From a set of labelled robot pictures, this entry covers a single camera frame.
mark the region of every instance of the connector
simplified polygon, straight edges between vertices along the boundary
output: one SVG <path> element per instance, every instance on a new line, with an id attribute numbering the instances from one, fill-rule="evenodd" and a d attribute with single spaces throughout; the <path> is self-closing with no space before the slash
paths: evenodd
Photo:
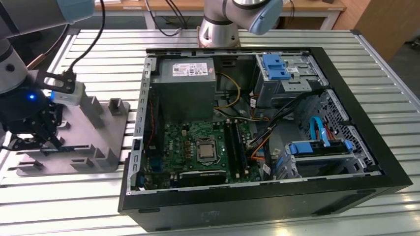
<path id="1" fill-rule="evenodd" d="M 175 31 L 175 35 L 178 35 L 179 33 L 182 33 L 183 31 L 183 28 L 178 28 L 177 31 Z"/>

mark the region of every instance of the power supply label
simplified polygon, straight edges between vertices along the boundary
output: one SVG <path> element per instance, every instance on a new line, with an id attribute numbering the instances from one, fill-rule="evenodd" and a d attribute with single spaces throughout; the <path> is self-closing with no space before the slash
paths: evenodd
<path id="1" fill-rule="evenodd" d="M 210 75 L 207 63 L 181 63 L 173 66 L 173 76 L 206 76 Z"/>

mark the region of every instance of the slotted aluminum table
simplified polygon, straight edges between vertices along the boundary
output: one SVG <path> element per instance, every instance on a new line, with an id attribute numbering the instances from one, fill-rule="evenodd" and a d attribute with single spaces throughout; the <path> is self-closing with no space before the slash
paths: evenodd
<path id="1" fill-rule="evenodd" d="M 61 73 L 83 53 L 97 30 L 70 35 L 50 70 Z M 381 235 L 420 232 L 420 103 L 359 35 L 349 31 L 283 30 L 265 36 L 242 31 L 243 47 L 325 47 L 359 102 L 399 159 L 414 185 L 378 197 L 341 215 L 206 228 L 163 235 Z M 138 107 L 146 48 L 198 47 L 194 30 L 167 38 L 155 30 L 106 30 L 78 66 L 89 95 L 121 97 Z M 122 161 L 131 146 L 135 112 L 130 113 Z M 19 177 L 19 156 L 3 152 L 0 164 L 0 235 L 119 236 L 145 233 L 118 203 L 123 166 L 114 173 Z"/>

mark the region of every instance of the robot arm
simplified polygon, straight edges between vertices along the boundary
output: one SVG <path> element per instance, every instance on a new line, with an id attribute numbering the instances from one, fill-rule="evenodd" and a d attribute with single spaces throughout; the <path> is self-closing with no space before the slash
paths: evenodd
<path id="1" fill-rule="evenodd" d="M 199 37 L 205 47 L 239 45 L 238 26 L 257 35 L 274 27 L 283 0 L 206 0 Z"/>
<path id="2" fill-rule="evenodd" d="M 29 71 L 9 38 L 55 26 L 74 24 L 93 16 L 94 0 L 0 0 L 0 123 L 11 132 L 7 150 L 41 148 L 47 142 L 57 148 L 62 142 L 57 127 L 62 123 L 63 105 L 46 97 L 42 89 L 62 93 L 75 91 L 77 75 Z M 62 81 L 59 86 L 46 78 Z"/>

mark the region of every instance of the yellow cable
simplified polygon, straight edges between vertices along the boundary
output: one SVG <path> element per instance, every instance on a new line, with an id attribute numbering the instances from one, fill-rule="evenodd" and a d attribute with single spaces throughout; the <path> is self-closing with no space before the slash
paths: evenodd
<path id="1" fill-rule="evenodd" d="M 238 96 L 237 96 L 235 101 L 223 107 L 215 107 L 215 109 L 223 109 L 223 108 L 229 108 L 230 106 L 233 106 L 239 101 L 239 99 L 242 97 L 242 87 L 239 87 L 239 84 L 237 83 L 237 81 L 227 74 L 225 74 L 225 73 L 217 73 L 217 74 L 223 75 L 226 78 L 229 78 L 238 88 Z"/>

